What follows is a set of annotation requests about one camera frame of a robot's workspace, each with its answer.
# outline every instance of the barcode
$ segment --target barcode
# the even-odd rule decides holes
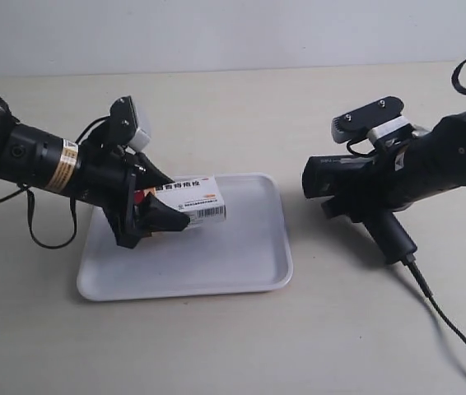
[[[198,218],[205,218],[206,216],[221,216],[224,214],[224,206],[206,208],[204,210],[198,210]]]

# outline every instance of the power cord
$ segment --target power cord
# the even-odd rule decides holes
[[[81,134],[78,136],[76,139],[76,144],[78,144],[82,138],[98,123],[104,122],[107,119],[109,119],[108,116],[101,117],[98,119],[95,119],[92,121],[86,128],[81,132]],[[37,239],[35,236],[34,230],[33,230],[33,221],[34,221],[34,214],[35,214],[35,195],[32,191],[30,191],[30,187],[26,185],[19,186],[19,189],[16,190],[14,193],[10,193],[9,195],[5,197],[0,198],[0,204],[4,203],[10,199],[13,199],[16,196],[19,196],[20,194],[26,192],[26,199],[27,199],[27,215],[26,219],[28,221],[28,231],[30,232],[30,237],[34,242],[39,245],[40,247],[44,249],[62,249],[66,246],[68,246],[77,236],[77,210],[76,210],[76,199],[70,198],[70,213],[72,215],[72,223],[73,223],[73,231],[72,231],[72,236],[70,239],[65,241],[64,243],[57,244],[57,245],[48,245],[45,243],[42,243]]]
[[[416,265],[416,259],[413,255],[406,257],[403,261],[403,264],[408,267],[408,270],[412,273],[412,276],[416,280],[417,284],[422,289],[424,296],[429,299],[434,310],[438,313],[441,319],[447,324],[447,326],[460,338],[460,340],[466,346],[466,336],[447,318],[445,313],[441,310],[440,306],[436,303],[434,296],[432,295],[431,288],[428,286],[425,278],[423,277],[420,269]]]

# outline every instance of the white tray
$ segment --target white tray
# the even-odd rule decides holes
[[[276,184],[265,174],[216,179],[226,202],[225,221],[154,235],[135,249],[116,245],[96,208],[77,276],[83,297],[135,300],[284,287],[293,265]]]

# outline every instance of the table surface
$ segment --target table surface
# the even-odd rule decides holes
[[[295,264],[288,286],[266,294],[89,303],[75,280],[91,208],[79,206],[75,243],[48,251],[32,243],[17,197],[0,205],[0,393],[465,394],[466,350],[408,273],[383,267],[359,225],[326,221],[301,191],[309,156],[344,152],[329,127],[346,110],[396,95],[429,128],[466,110],[455,64],[0,78],[19,119],[59,136],[133,95],[153,128],[147,154],[167,174],[270,174]],[[12,190],[0,181],[0,196]],[[67,199],[37,199],[37,234],[66,239]],[[466,332],[466,188],[398,217]]]

